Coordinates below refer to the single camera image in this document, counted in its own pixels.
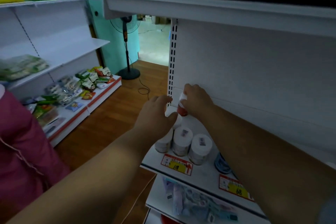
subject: person's left hand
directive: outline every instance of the person's left hand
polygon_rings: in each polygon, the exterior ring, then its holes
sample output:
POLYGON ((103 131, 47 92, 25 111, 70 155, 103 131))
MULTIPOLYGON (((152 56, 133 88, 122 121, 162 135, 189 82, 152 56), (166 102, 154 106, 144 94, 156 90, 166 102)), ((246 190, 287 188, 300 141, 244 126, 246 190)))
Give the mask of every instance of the person's left hand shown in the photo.
POLYGON ((139 113, 134 129, 153 142, 164 137, 177 119, 177 112, 171 113, 169 117, 165 116, 165 106, 172 100, 171 97, 162 95, 147 101, 139 113))

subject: standing fan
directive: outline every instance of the standing fan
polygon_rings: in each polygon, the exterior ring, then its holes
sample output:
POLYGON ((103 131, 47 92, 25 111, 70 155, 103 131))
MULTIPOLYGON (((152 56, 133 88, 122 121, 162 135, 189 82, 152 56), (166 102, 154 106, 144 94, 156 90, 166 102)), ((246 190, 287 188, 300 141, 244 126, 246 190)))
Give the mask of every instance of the standing fan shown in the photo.
POLYGON ((132 79, 138 78, 140 76, 140 71, 136 68, 129 67, 129 58, 128 58, 128 49, 127 49, 127 34, 130 34, 136 31, 140 25, 140 21, 137 21, 136 15, 131 15, 127 17, 121 17, 118 19, 114 19, 113 21, 110 21, 110 22, 117 31, 119 31, 120 33, 123 33, 124 44, 126 48, 127 67, 124 69, 121 69, 118 72, 118 75, 121 76, 121 78, 125 80, 132 80, 132 79))

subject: fan base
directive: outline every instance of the fan base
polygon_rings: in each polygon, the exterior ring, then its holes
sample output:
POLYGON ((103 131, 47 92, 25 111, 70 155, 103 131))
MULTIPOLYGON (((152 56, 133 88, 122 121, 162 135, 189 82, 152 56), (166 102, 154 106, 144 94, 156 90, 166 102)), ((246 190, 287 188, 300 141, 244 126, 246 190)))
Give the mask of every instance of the fan base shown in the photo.
POLYGON ((130 72, 128 72, 127 68, 124 68, 118 72, 118 75, 124 80, 133 80, 140 76, 140 71, 136 68, 130 68, 130 72))

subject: fan head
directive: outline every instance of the fan head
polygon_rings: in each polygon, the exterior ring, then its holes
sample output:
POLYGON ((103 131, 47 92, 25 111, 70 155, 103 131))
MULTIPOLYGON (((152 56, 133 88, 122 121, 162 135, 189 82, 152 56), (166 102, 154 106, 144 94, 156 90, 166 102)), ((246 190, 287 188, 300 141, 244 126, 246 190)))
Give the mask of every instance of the fan head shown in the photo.
POLYGON ((120 33, 123 32, 123 26, 126 24, 128 34, 136 31, 140 25, 140 21, 137 20, 137 15, 113 19, 110 20, 110 22, 112 26, 120 33))

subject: white cord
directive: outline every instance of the white cord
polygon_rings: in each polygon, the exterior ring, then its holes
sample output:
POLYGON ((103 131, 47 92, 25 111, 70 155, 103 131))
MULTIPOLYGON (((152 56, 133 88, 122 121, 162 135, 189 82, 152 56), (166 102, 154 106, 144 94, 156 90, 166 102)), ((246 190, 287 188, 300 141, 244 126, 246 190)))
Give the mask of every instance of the white cord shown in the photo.
POLYGON ((153 176, 152 179, 150 179, 150 181, 146 184, 145 188, 143 188, 143 190, 140 192, 139 196, 136 198, 134 204, 132 205, 132 208, 129 210, 129 212, 127 213, 127 215, 125 216, 125 218, 123 219, 123 221, 120 224, 123 224, 124 221, 126 220, 126 218, 128 217, 128 215, 131 213, 133 207, 135 206, 135 204, 137 203, 139 197, 141 196, 141 194, 144 192, 144 190, 148 187, 148 185, 151 183, 151 181, 156 177, 156 175, 153 176))

